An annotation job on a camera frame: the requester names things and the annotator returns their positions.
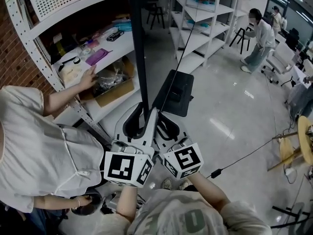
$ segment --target bracelet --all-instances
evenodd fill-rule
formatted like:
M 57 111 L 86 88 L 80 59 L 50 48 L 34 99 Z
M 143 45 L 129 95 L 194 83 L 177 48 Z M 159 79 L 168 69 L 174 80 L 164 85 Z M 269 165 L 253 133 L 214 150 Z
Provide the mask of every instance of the bracelet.
M 79 201 L 78 198 L 76 198 L 76 199 L 77 199 L 77 201 L 78 201 L 78 207 L 76 207 L 76 208 L 79 208 L 79 207 L 80 207 L 80 201 Z

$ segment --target black pole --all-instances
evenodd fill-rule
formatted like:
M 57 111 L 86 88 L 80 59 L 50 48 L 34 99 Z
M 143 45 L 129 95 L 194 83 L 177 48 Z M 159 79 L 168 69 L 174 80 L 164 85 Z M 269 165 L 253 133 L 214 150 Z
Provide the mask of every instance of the black pole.
M 142 38 L 142 23 L 141 23 L 141 0 L 129 0 L 131 21 L 133 29 L 134 48 L 136 53 L 137 71 L 139 77 L 141 99 L 143 103 L 143 114 L 147 119 L 149 111 L 148 92 L 147 92 L 147 79 L 146 79 L 146 66 L 145 66 L 145 54 L 143 49 Z

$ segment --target cardboard box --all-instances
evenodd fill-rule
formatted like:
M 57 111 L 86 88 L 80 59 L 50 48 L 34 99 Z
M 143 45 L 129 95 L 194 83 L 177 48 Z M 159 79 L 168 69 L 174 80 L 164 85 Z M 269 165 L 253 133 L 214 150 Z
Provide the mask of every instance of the cardboard box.
M 130 79 L 102 93 L 96 98 L 94 98 L 92 95 L 92 88 L 89 90 L 83 91 L 79 93 L 79 98 L 82 101 L 82 103 L 95 99 L 97 103 L 100 105 L 100 107 L 104 107 L 107 104 L 115 101 L 119 97 L 127 94 L 128 92 L 133 91 L 134 90 L 134 83 L 133 83 L 134 66 L 126 56 L 123 57 L 123 63 L 125 65 L 124 72 L 130 77 Z M 109 65 L 105 69 L 114 70 L 113 65 Z

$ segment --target wooden table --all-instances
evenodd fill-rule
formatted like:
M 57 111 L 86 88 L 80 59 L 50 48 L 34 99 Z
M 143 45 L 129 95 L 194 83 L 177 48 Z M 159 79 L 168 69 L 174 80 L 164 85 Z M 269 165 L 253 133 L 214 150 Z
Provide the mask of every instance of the wooden table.
M 298 131 L 289 133 L 286 135 L 282 135 L 279 137 L 272 138 L 274 139 L 281 139 L 279 145 L 279 152 L 282 161 L 277 165 L 270 168 L 268 171 L 282 165 L 282 164 L 291 164 L 291 162 L 299 157 L 303 156 L 304 161 L 310 165 L 313 165 L 313 152 L 312 152 L 312 141 L 306 132 L 308 131 L 309 127 L 312 123 L 305 117 L 301 116 L 298 120 Z M 293 150 L 293 146 L 291 141 L 287 138 L 290 136 L 298 135 L 299 138 L 299 147 Z

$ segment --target woman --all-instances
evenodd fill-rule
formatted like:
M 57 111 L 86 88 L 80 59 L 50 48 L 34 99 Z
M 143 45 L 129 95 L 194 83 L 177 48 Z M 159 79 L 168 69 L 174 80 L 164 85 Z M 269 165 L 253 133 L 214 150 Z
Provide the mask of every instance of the woman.
M 282 15 L 279 12 L 279 8 L 277 6 L 273 7 L 274 13 L 272 14 L 273 17 L 273 31 L 274 36 L 276 36 L 281 31 L 281 21 L 282 21 Z
M 98 222 L 95 235 L 271 235 L 257 213 L 243 202 L 230 202 L 225 193 L 200 173 L 172 191 L 167 179 L 136 215 L 137 188 L 124 187 L 116 213 Z
M 79 84 L 46 97 L 35 88 L 7 86 L 0 90 L 2 202 L 22 212 L 75 208 L 91 202 L 81 195 L 101 182 L 101 144 L 88 132 L 59 127 L 45 116 L 92 87 L 94 69 Z
M 262 14 L 258 9 L 251 9 L 249 20 L 254 25 L 253 31 L 246 31 L 248 37 L 256 37 L 257 44 L 252 54 L 245 59 L 240 59 L 244 64 L 241 70 L 244 72 L 254 72 L 263 62 L 269 51 L 275 47 L 275 36 L 271 26 L 262 19 Z

